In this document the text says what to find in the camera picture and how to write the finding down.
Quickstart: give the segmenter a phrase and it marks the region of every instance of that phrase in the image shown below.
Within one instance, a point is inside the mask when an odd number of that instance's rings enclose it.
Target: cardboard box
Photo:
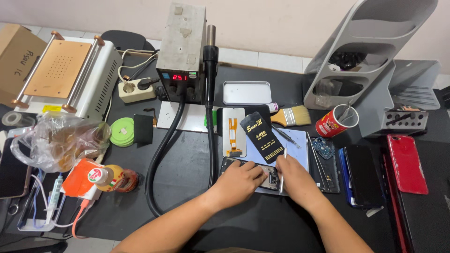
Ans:
[[[21,25],[6,24],[0,31],[0,103],[13,107],[31,68],[47,43]]]

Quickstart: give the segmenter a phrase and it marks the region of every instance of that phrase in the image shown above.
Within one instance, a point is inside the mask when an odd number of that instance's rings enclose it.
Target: green object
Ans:
[[[123,117],[111,125],[111,137],[109,140],[119,147],[128,147],[133,144],[135,138],[135,123],[130,117]]]
[[[217,111],[212,111],[212,125],[217,126]]]

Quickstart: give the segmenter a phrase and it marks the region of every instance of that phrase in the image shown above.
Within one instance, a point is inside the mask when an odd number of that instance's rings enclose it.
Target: gray storage organizer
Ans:
[[[349,100],[355,103],[436,6],[437,0],[358,0],[306,68],[305,74],[316,76],[304,105],[309,109],[332,109]],[[333,71],[328,60],[334,52],[367,54],[365,65],[358,72]],[[315,87],[324,80],[342,84],[329,97],[331,105],[327,107],[316,103]]]
[[[432,87],[441,69],[438,61],[393,60],[355,103],[362,137],[387,133],[411,134],[425,129],[428,112],[389,112],[394,102],[425,110],[440,108]],[[386,123],[411,113],[395,125]]]

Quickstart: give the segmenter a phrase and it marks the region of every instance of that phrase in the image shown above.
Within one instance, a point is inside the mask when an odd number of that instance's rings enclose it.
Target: small bottle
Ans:
[[[87,178],[101,191],[129,192],[138,185],[138,174],[117,165],[94,168]]]

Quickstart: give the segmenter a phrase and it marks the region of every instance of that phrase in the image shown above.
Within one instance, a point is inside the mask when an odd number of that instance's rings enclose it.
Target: red cylindrical can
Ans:
[[[345,104],[340,104],[333,108],[329,113],[327,113],[323,118],[319,119],[315,124],[315,129],[322,137],[333,137],[341,132],[358,125],[360,117],[358,112],[350,107],[347,119],[344,120],[344,124],[336,120],[336,115],[339,115],[345,109]]]

